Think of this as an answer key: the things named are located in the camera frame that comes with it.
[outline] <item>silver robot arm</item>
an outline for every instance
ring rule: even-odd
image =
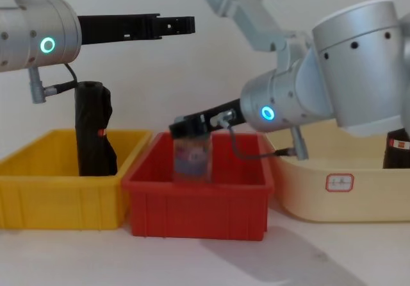
[[[250,80],[238,102],[189,115],[175,133],[171,126],[174,138],[243,122],[262,132],[289,128],[293,152],[306,159],[303,124],[335,118],[357,137],[403,126],[410,131],[410,16],[400,21],[393,1],[369,1],[328,16],[313,29],[312,42],[304,33],[282,31],[261,0],[207,2],[234,20],[255,50],[277,51],[277,69]],[[190,127],[200,122],[196,117],[201,129]]]
[[[44,88],[39,67],[74,61],[81,46],[154,40],[195,32],[193,17],[159,14],[77,16],[64,0],[0,0],[0,72],[28,69],[34,103],[76,86],[74,80]]]
[[[290,128],[298,158],[308,158],[299,126],[332,118],[311,39],[303,32],[281,30],[262,0],[207,2],[217,15],[237,24],[253,49],[277,52],[277,68],[243,88],[243,117],[257,131]]]

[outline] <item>black cable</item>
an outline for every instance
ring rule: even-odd
[[[263,158],[270,158],[273,156],[291,156],[292,148],[278,149],[272,153],[265,153],[263,155],[245,155],[241,153],[238,149],[238,143],[236,142],[235,132],[233,131],[232,126],[228,126],[229,134],[231,135],[232,140],[232,149],[234,154],[241,160],[259,160]]]
[[[66,66],[66,68],[70,71],[72,78],[74,79],[75,82],[77,82],[77,76],[76,73],[74,72],[74,70],[72,70],[72,68],[70,67],[69,64],[65,63],[64,66]]]
[[[70,67],[70,65],[67,64],[67,63],[65,63],[64,66],[66,66],[66,68],[70,71],[73,80],[70,81],[70,82],[53,85],[53,87],[54,87],[54,88],[56,89],[56,91],[57,91],[56,94],[61,94],[62,92],[66,92],[66,91],[68,91],[68,90],[70,90],[70,89],[74,89],[74,88],[76,88],[77,85],[78,85],[77,76],[76,76],[76,73],[74,72],[74,70],[72,70],[72,68]]]

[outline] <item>black cylindrical object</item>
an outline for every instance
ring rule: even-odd
[[[389,132],[384,152],[384,169],[410,168],[410,139],[405,129]]]
[[[76,136],[80,176],[117,173],[117,156],[106,128],[112,114],[111,94],[100,82],[80,82],[76,87]]]

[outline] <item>white label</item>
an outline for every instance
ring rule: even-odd
[[[353,189],[354,177],[351,174],[330,174],[326,179],[326,190],[329,192],[350,192]]]

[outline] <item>label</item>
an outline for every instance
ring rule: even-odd
[[[389,140],[390,147],[399,148],[399,149],[406,149],[410,150],[410,142],[404,142],[401,140],[390,139]]]
[[[353,190],[352,174],[329,174],[326,178],[326,190],[329,192],[350,192]]]
[[[211,162],[211,139],[174,141],[174,171],[187,176],[206,176]]]

